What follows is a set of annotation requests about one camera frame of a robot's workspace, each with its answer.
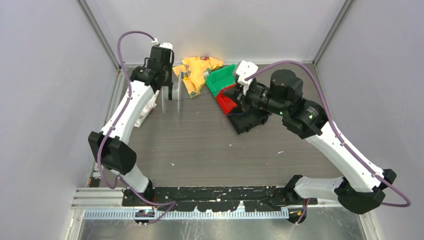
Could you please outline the grey plastic cable spool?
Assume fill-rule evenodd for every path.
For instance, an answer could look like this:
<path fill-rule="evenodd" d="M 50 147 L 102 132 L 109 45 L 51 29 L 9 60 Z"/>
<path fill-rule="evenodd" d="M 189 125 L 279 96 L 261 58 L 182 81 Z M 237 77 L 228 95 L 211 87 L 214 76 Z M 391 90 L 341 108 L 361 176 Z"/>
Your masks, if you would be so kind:
<path fill-rule="evenodd" d="M 177 80 L 172 80 L 170 85 L 161 88 L 161 109 L 163 113 L 167 112 L 168 102 L 173 102 L 171 110 L 176 110 L 177 113 L 181 112 L 182 85 L 182 80 L 178 77 Z"/>

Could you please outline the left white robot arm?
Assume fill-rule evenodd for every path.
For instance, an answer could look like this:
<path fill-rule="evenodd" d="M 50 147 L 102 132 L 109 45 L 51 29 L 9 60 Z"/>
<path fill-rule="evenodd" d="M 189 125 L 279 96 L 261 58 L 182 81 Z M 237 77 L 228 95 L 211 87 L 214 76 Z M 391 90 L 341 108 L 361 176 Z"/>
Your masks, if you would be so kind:
<path fill-rule="evenodd" d="M 99 132 L 88 136 L 89 146 L 98 169 L 107 169 L 122 179 L 135 192 L 134 200 L 141 207 L 153 202 L 151 180 L 138 168 L 137 154 L 129 145 L 135 124 L 150 99 L 163 87 L 171 88 L 174 51 L 171 43 L 154 45 L 142 66 L 129 76 L 126 94 L 109 121 Z"/>

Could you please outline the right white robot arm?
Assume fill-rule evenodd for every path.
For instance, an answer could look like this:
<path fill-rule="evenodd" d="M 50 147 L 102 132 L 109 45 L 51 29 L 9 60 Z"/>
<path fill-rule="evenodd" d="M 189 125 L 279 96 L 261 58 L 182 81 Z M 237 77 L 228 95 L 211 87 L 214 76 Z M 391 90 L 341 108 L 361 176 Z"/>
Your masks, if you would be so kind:
<path fill-rule="evenodd" d="M 340 132 L 324 108 L 303 97 L 303 80 L 294 72 L 274 71 L 269 85 L 237 77 L 228 96 L 245 110 L 255 108 L 281 116 L 288 131 L 318 149 L 341 172 L 336 178 L 293 176 L 284 188 L 288 203 L 299 205 L 304 199 L 320 198 L 337 201 L 355 214 L 383 204 L 384 190 L 394 182 L 396 173 L 359 161 L 360 153 L 338 138 Z"/>

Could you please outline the yellow patterned cloth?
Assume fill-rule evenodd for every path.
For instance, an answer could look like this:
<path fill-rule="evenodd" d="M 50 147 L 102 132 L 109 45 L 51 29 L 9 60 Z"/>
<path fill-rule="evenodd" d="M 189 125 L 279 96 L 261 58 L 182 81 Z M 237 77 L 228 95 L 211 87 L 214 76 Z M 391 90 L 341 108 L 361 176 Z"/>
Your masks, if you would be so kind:
<path fill-rule="evenodd" d="M 181 74 L 182 82 L 190 98 L 194 98 L 201 93 L 202 87 L 206 83 L 206 79 L 214 70 L 224 65 L 222 60 L 209 56 L 186 57 L 182 60 L 181 65 L 174 66 L 173 72 L 177 77 Z"/>

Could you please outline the black plastic bin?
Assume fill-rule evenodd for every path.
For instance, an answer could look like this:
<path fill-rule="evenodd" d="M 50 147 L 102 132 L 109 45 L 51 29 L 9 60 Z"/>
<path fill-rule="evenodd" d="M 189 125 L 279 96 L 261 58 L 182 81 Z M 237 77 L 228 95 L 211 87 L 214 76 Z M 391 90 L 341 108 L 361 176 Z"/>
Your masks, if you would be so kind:
<path fill-rule="evenodd" d="M 240 135 L 249 132 L 252 128 L 259 125 L 265 125 L 271 115 L 272 113 L 262 109 L 252 107 L 244 111 L 241 107 L 237 106 L 233 108 L 226 117 L 236 133 Z"/>

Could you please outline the white patterned cloth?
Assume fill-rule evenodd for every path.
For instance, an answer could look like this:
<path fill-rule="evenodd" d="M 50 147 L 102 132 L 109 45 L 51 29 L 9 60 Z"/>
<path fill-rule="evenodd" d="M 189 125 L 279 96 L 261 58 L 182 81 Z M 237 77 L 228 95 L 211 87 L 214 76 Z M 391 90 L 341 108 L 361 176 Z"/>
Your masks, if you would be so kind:
<path fill-rule="evenodd" d="M 139 128 L 142 123 L 144 122 L 144 120 L 147 118 L 147 116 L 149 115 L 149 113 L 157 106 L 157 98 L 159 95 L 159 91 L 156 92 L 152 98 L 147 102 L 147 104 L 144 106 L 144 108 L 142 109 L 140 115 L 138 116 L 134 126 Z"/>

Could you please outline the green plastic bin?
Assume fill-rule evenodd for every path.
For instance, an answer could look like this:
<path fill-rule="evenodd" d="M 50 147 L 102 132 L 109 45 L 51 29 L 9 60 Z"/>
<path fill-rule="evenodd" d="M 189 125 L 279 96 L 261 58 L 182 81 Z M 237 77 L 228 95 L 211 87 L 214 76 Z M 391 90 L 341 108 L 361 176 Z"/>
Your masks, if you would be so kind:
<path fill-rule="evenodd" d="M 214 98 L 223 88 L 236 83 L 235 77 L 233 75 L 236 66 L 236 64 L 227 65 L 214 70 L 209 74 L 205 80 L 205 84 L 211 91 Z"/>

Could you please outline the red plastic bin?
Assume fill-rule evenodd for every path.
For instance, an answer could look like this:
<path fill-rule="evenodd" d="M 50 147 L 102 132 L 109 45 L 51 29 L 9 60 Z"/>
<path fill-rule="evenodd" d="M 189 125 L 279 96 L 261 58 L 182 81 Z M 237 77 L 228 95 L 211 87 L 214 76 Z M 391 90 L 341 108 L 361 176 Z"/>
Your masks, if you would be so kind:
<path fill-rule="evenodd" d="M 231 89 L 235 87 L 236 84 L 228 85 L 220 90 L 216 95 L 215 100 L 218 103 L 219 107 L 225 115 L 241 115 L 244 113 L 242 108 L 240 108 L 233 100 L 224 95 L 224 90 Z"/>

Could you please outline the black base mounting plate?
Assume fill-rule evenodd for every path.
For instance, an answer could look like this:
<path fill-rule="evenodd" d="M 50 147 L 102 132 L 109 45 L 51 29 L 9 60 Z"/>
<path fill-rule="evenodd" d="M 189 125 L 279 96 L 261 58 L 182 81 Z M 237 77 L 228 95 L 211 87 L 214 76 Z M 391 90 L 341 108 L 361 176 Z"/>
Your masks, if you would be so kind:
<path fill-rule="evenodd" d="M 234 212 L 241 205 L 247 212 L 270 212 L 306 203 L 278 186 L 155 187 L 142 196 L 157 204 L 175 201 L 172 212 Z"/>

